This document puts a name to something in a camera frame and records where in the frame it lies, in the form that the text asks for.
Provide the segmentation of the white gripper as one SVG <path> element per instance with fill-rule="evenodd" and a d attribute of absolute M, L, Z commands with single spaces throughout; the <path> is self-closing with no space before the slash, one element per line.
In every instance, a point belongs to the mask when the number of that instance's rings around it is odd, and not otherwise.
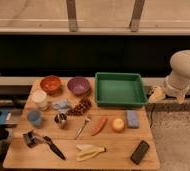
<path fill-rule="evenodd" d="M 188 90 L 188 86 L 181 88 L 180 86 L 173 85 L 169 77 L 166 77 L 164 81 L 164 89 L 161 86 L 153 86 L 151 88 L 149 102 L 156 103 L 160 100 L 163 100 L 166 93 L 168 96 L 176 97 L 178 104 L 183 104 L 185 100 L 185 95 Z"/>

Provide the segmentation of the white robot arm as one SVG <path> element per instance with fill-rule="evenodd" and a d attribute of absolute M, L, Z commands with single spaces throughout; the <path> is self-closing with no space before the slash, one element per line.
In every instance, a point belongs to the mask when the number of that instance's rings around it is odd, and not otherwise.
<path fill-rule="evenodd" d="M 166 96 L 175 97 L 179 104 L 184 102 L 190 89 L 190 50 L 181 50 L 170 58 L 172 71 L 164 79 L 162 86 L 153 86 L 149 103 L 156 103 Z"/>

